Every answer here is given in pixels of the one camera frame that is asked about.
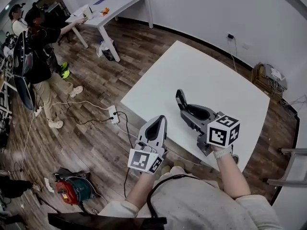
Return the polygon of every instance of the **white sneaker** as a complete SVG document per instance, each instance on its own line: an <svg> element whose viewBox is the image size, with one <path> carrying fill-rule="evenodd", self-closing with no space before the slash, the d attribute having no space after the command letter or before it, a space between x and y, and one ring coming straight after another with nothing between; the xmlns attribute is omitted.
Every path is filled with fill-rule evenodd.
<svg viewBox="0 0 307 230"><path fill-rule="evenodd" d="M36 184L36 183L33 183L32 188L33 188L34 190L39 191L39 192L42 191L42 188L40 187L40 185L39 185L39 184Z"/></svg>
<svg viewBox="0 0 307 230"><path fill-rule="evenodd" d="M69 95L71 96L71 98L75 97L76 95L82 93L83 91L83 87L82 86L78 86L76 88L73 88L73 91L71 91L69 93Z"/></svg>
<svg viewBox="0 0 307 230"><path fill-rule="evenodd" d="M59 120L59 121L49 121L48 125L50 128L62 128L64 125L64 122Z"/></svg>

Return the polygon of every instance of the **paper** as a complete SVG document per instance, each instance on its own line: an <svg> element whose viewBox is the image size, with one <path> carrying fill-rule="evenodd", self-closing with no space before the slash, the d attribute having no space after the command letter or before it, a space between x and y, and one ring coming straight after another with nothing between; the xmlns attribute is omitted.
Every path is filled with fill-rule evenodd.
<svg viewBox="0 0 307 230"><path fill-rule="evenodd" d="M83 10L86 9L87 6L88 6L88 4L84 5L81 8L78 8L78 10L75 11L74 13L72 13L72 14L79 17L81 14L83 14Z"/></svg>
<svg viewBox="0 0 307 230"><path fill-rule="evenodd" d="M49 180L46 177L44 177L44 179L45 179L45 184L46 184L48 191L51 192L51 193L54 193L54 190L52 189L52 187L49 184Z"/></svg>

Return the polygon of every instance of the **sneaker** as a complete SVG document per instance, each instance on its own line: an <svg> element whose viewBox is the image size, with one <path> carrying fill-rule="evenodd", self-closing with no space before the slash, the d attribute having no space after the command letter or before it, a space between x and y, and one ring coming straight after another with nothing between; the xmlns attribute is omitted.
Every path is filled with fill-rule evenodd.
<svg viewBox="0 0 307 230"><path fill-rule="evenodd" d="M40 185L39 184L36 184L36 183L33 183L33 186L32 186L32 188L34 189L34 190L36 190L36 191L42 191L42 188L40 187Z"/></svg>
<svg viewBox="0 0 307 230"><path fill-rule="evenodd" d="M64 62L62 65L61 65L61 70L64 71L66 68L67 68L67 62Z"/></svg>
<svg viewBox="0 0 307 230"><path fill-rule="evenodd" d="M76 88L73 88L73 91L71 91L69 93L69 95L71 96L71 98L75 97L76 95L82 93L83 91L83 87L82 86L78 86Z"/></svg>
<svg viewBox="0 0 307 230"><path fill-rule="evenodd" d="M179 167L181 167L182 169L184 169L184 163L181 162L181 161L179 161L179 160L176 160L176 161L174 162L174 167L175 167L175 166L179 166Z"/></svg>
<svg viewBox="0 0 307 230"><path fill-rule="evenodd" d="M69 71L69 70L67 70L67 71L63 71L63 72L61 73L61 77L62 77L62 79L66 79L66 78L68 78L68 77L69 77L69 75L70 75L70 73L71 73L71 71Z"/></svg>
<svg viewBox="0 0 307 230"><path fill-rule="evenodd" d="M165 174L165 173L169 173L171 171L171 166L167 165L164 166L161 170L161 175Z"/></svg>
<svg viewBox="0 0 307 230"><path fill-rule="evenodd" d="M59 121L49 121L48 125L50 128L62 128L64 125L64 122L59 120Z"/></svg>

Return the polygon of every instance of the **wooden floor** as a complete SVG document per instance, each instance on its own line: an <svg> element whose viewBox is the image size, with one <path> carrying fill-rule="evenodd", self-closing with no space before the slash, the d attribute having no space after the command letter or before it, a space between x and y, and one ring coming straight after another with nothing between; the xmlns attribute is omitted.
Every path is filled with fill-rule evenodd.
<svg viewBox="0 0 307 230"><path fill-rule="evenodd" d="M137 135L144 124L134 113L121 105L120 100L140 79L140 77L158 60L158 58L176 41L186 43L221 61L233 69L233 61L220 53L201 44L159 29L149 29L148 26L136 23L112 21L106 27L110 37L115 40L121 61L110 62L104 57L98 58L95 47L101 36L98 30L81 27L81 34L89 43L84 49L79 40L71 33L71 43L64 39L61 46L55 45L59 62L67 61L72 74L68 78L74 85L83 85L84 91L75 101L88 100L107 108L116 105L118 111L128 115L129 129ZM248 78L250 72L239 64L238 72ZM57 102L65 102L67 96L59 89L54 90ZM24 179L39 183L43 191L39 195L61 212L80 211L76 206L65 204L59 195L50 193L45 185L44 177L48 178L54 187L54 173L59 167L65 167L73 172L90 171L92 181L108 201L121 200L124 197L123 183L127 172L129 141L126 134L110 122L88 123L77 125L65 115L67 105L56 105L58 115L65 125L60 130L50 129L44 112L33 120L24 160ZM22 163L23 149L27 132L33 114L21 104L19 97L12 98L13 119L7 149L1 154L1 167L13 170L15 161ZM102 111L90 104L76 104L72 113L82 122L97 118L108 118L108 111ZM296 120L279 104L270 102L265 123L255 150L244 170L248 184L253 194L265 196L269 201L275 193L275 187L266 185L262 178L279 178L287 166L288 158L279 155L279 147L291 147L294 141ZM125 129L125 119L120 116L119 126ZM181 154L184 158L199 162L172 141L166 145L169 149ZM172 164L180 159L174 153L169 153L166 163ZM220 175L214 169L194 165L184 161L187 171L203 179L221 181ZM16 172L11 176L20 179ZM127 191L137 180L137 175L131 172L128 176ZM47 206L40 206L30 191L23 195L25 208L21 209L21 198L12 200L8 210L20 214L28 223L30 229L54 229L48 224L47 213L52 213ZM106 202L100 198L85 202L88 210L102 210Z"/></svg>

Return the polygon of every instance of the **gray shirt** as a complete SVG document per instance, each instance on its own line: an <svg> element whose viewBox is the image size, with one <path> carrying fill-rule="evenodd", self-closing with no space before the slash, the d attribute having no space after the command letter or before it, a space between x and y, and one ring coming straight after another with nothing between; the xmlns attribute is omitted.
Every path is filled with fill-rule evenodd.
<svg viewBox="0 0 307 230"><path fill-rule="evenodd" d="M265 197L248 195L233 200L220 189L192 178L163 183L153 194L152 205L158 216L167 218L168 230L282 229ZM147 205L139 210L127 201L112 201L99 214L151 217Z"/></svg>

